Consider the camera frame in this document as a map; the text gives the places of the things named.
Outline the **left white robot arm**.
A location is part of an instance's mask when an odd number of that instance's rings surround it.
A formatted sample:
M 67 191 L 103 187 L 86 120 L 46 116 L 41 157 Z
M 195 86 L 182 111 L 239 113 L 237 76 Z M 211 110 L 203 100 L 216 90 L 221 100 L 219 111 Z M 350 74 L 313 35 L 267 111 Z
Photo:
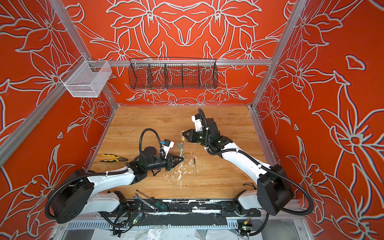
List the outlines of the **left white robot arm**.
M 123 168 L 102 173 L 73 172 L 49 194 L 44 208 L 45 216 L 63 224 L 79 215 L 115 212 L 122 207 L 124 196 L 118 192 L 106 193 L 107 190 L 137 184 L 148 173 L 156 176 L 162 169 L 171 171 L 184 161 L 184 157 L 170 154 L 174 142 L 167 139 L 158 140 L 158 149 L 143 148 L 143 138 L 147 132 L 156 131 L 150 128 L 142 131 L 138 156 Z

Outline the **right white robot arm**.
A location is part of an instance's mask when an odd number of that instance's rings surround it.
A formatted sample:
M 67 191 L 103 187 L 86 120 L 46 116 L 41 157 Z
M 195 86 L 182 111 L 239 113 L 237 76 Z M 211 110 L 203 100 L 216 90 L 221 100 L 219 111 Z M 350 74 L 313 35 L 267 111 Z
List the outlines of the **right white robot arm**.
M 259 161 L 231 139 L 221 135 L 214 119 L 207 118 L 202 109 L 198 109 L 198 113 L 192 116 L 192 121 L 195 127 L 183 132 L 188 142 L 201 144 L 208 154 L 234 164 L 256 183 L 256 190 L 245 191 L 235 198 L 241 208 L 263 209 L 272 216 L 280 211 L 296 216 L 307 216 L 313 212 L 313 198 L 302 186 L 288 178 L 284 168 Z M 296 187 L 307 199 L 306 209 L 298 211 L 286 208 L 294 198 L 292 187 Z

